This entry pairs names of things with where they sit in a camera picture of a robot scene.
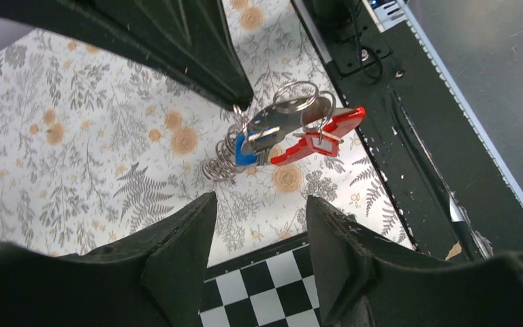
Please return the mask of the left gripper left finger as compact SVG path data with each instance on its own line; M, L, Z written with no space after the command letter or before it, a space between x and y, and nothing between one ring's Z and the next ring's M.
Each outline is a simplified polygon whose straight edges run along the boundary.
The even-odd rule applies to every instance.
M0 326L197 326L216 218L209 192L85 255L0 242Z

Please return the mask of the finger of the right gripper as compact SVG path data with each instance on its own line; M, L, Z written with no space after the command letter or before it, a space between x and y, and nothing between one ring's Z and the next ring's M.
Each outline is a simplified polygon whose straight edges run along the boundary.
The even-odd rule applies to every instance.
M157 60L155 69L219 106L249 106L253 90L221 1L95 1Z
M72 37L164 74L155 69L153 52L97 10L94 2L0 0L0 18Z

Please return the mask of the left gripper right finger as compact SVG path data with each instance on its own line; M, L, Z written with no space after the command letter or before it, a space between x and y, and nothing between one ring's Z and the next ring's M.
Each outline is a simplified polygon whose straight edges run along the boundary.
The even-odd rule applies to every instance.
M523 326L523 252L438 260L316 196L306 224L324 326Z

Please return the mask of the silver key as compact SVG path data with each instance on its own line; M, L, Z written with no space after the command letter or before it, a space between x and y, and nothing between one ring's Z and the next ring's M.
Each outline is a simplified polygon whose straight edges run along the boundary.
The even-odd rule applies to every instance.
M244 145L246 152L252 152L259 156L259 165L263 166L270 162L270 150L278 143L280 127L271 127L247 137Z

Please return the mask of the keyring with red fob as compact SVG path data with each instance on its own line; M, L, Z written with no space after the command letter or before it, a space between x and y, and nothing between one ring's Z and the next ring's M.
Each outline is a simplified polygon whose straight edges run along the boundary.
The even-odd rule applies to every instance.
M300 85L298 81L290 82L274 94L269 106L252 118L238 105L234 105L236 123L228 128L224 139L217 142L216 156L201 165L202 174L212 182L226 182L247 168L257 167L238 167L235 164L234 145L238 134L247 136L250 131L257 133L271 127L280 127L278 143L270 150L270 162L264 166L281 167L318 154L302 148L306 141L294 136L295 133L328 132L343 139L365 119L364 107L339 107L333 93L322 91L309 81L305 84L312 89L310 95L282 100L281 96L286 91Z

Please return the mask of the blue key tag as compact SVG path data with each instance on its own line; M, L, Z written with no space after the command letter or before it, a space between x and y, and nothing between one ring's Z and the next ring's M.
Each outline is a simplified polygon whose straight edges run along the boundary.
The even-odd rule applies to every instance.
M244 145L247 143L247 137L255 135L254 131L250 131L247 136L238 134L234 145L234 161L238 167L251 167L259 165L259 156L252 152L246 152Z

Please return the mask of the red key tag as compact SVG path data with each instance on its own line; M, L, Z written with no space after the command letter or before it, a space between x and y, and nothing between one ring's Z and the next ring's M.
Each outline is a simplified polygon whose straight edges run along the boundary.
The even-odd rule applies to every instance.
M302 145L302 148L328 157L337 157L340 144L343 143L342 138L328 132L307 131L295 133L294 136L306 141L306 145Z

